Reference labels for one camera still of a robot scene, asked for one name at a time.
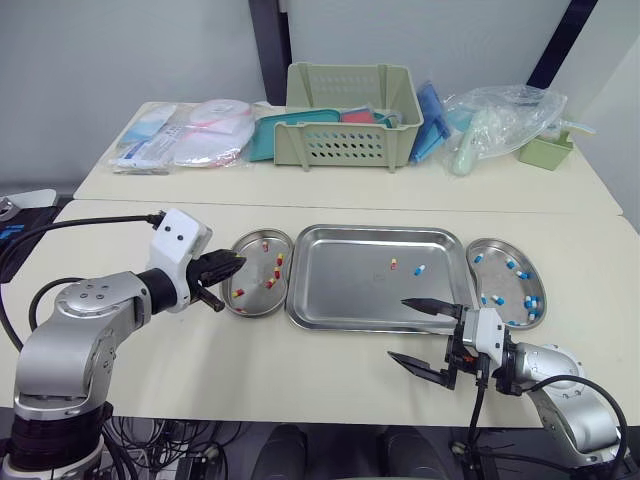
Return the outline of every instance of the plastic wrap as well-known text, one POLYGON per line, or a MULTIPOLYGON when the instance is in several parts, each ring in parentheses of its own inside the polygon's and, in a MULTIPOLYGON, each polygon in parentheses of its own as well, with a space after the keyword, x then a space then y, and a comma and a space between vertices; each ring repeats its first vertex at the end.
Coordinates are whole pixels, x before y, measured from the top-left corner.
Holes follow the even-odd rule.
POLYGON ((173 148, 184 135, 184 127, 165 125, 149 140, 120 147, 109 163, 114 173, 166 175, 171 170, 173 148))
POLYGON ((248 103, 219 99, 195 106, 158 103, 151 108, 108 159, 115 173, 166 175, 175 166, 246 164, 242 151, 255 128, 248 103))
POLYGON ((185 134, 173 151, 173 163, 209 168, 236 165, 254 129, 248 103, 226 99, 202 103, 189 114, 185 134))
POLYGON ((527 85, 482 87, 448 98, 449 170, 467 175, 477 159, 519 149, 554 122, 566 102, 564 95, 527 85))

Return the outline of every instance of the blue package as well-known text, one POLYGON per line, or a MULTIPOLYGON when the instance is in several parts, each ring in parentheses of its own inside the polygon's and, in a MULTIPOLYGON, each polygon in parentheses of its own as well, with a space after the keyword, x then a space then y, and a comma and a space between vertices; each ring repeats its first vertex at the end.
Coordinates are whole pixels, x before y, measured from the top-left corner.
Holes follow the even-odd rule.
POLYGON ((427 82, 420 87, 417 97, 424 123, 418 129, 416 140, 411 149, 409 158, 413 163, 424 161, 451 135, 444 119, 442 104, 433 84, 427 82))
POLYGON ((131 128, 125 132, 118 144, 129 145, 150 140, 176 111, 177 105, 172 103, 161 105, 142 115, 131 128))

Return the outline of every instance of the white table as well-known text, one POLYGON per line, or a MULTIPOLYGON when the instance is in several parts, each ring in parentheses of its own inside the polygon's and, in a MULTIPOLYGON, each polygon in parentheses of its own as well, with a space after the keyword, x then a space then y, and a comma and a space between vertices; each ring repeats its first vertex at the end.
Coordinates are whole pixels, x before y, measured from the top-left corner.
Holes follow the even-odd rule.
MULTIPOLYGON (((60 219, 137 214, 166 203, 74 201, 60 219)), ((434 226, 466 246, 480 237, 513 243, 533 261, 548 295, 547 318, 514 331, 515 341, 556 343, 583 361, 590 378, 640 423, 638 235, 626 220, 583 215, 380 211, 181 204, 214 231, 210 249, 244 233, 282 229, 293 239, 315 223, 434 226)), ((77 275, 140 272, 152 229, 120 224, 51 232, 5 287, 10 318, 25 338, 32 295, 45 282, 77 275)), ((45 297, 40 319, 51 311, 45 297)), ((118 415, 248 421, 467 425, 474 379, 455 392, 413 377, 387 350, 444 366, 446 338, 435 335, 306 331, 283 310, 244 319, 198 303, 161 314, 119 349, 109 394, 118 415)), ((0 338, 0 405, 10 406, 17 354, 0 338)), ((498 394, 493 383, 480 424, 540 426, 527 398, 498 394)))
MULTIPOLYGON (((129 125, 147 108, 143 105, 129 125)), ((465 178, 434 159, 395 174, 382 168, 312 168, 249 164, 182 168, 167 176, 115 175, 114 143, 75 193, 84 200, 134 200, 286 207, 486 212, 590 213, 622 210, 576 149, 550 172, 513 155, 481 162, 465 178)))

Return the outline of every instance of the green container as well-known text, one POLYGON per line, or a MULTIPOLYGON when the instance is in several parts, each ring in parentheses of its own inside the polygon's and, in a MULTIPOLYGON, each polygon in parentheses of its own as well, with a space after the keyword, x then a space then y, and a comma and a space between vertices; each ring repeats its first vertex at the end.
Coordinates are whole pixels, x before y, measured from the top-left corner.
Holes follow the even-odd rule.
POLYGON ((402 125, 299 123, 275 127, 276 165, 387 167, 406 165, 422 125, 422 112, 405 67, 294 63, 287 76, 287 107, 374 110, 402 113, 402 125))
POLYGON ((520 149, 520 161, 536 167, 555 170, 560 162, 573 150, 573 143, 563 132, 558 140, 546 140, 536 137, 520 149))

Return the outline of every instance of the plastic bag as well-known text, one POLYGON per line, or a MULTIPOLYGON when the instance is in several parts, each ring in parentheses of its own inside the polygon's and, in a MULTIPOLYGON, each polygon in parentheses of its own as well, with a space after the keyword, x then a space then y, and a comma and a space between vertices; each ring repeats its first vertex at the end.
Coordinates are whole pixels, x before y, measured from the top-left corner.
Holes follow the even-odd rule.
POLYGON ((467 175, 477 159, 511 153, 555 121, 567 97, 528 85, 476 88, 445 100, 453 127, 448 168, 467 175))
POLYGON ((166 175, 171 169, 173 147, 184 135, 184 127, 165 125, 149 140, 119 148, 109 160, 114 173, 166 175))
POLYGON ((223 167, 236 165, 242 158, 255 122, 248 103, 218 99, 196 106, 185 128, 173 151, 174 165, 223 167))
POLYGON ((241 160, 254 122, 245 124, 233 134, 216 133, 206 128, 186 127, 186 132, 173 150, 173 163, 181 167, 228 167, 241 160))

